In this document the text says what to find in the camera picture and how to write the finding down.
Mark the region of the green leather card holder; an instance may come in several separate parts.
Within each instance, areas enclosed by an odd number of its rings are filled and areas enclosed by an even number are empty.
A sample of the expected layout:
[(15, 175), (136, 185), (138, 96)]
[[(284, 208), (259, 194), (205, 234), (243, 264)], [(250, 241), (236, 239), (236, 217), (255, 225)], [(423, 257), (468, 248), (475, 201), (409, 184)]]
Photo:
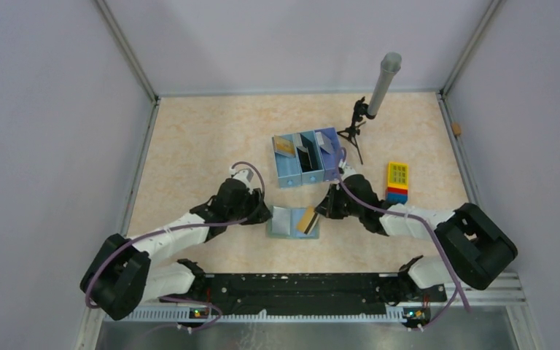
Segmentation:
[(300, 233), (295, 228), (306, 208), (273, 206), (271, 208), (272, 217), (267, 221), (267, 237), (297, 240), (318, 239), (320, 236), (319, 220), (314, 230), (309, 235)]

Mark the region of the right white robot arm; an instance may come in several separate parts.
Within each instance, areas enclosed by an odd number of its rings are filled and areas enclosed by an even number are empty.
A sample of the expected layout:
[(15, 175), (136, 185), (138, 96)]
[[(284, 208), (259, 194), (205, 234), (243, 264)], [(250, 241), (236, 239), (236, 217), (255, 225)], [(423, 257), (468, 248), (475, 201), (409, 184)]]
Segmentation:
[(362, 174), (341, 169), (317, 214), (328, 219), (356, 217), (364, 228), (388, 237), (431, 241), (435, 256), (418, 256), (401, 267), (400, 294), (418, 300), (438, 284), (463, 282), (484, 290), (518, 256), (518, 249), (494, 221), (474, 203), (454, 210), (432, 210), (380, 199)]

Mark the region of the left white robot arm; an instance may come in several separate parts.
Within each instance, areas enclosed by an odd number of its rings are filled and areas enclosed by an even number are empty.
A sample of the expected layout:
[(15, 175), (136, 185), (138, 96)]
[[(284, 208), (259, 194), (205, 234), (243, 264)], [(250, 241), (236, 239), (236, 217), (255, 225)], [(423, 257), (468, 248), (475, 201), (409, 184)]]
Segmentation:
[(252, 184), (261, 173), (238, 161), (216, 194), (180, 218), (133, 238), (115, 233), (106, 238), (85, 271), (79, 288), (89, 309), (101, 309), (113, 320), (131, 314), (143, 302), (169, 295), (196, 301), (204, 281), (183, 262), (164, 265), (170, 257), (204, 244), (234, 225), (259, 225), (271, 218), (265, 205), (265, 183)]

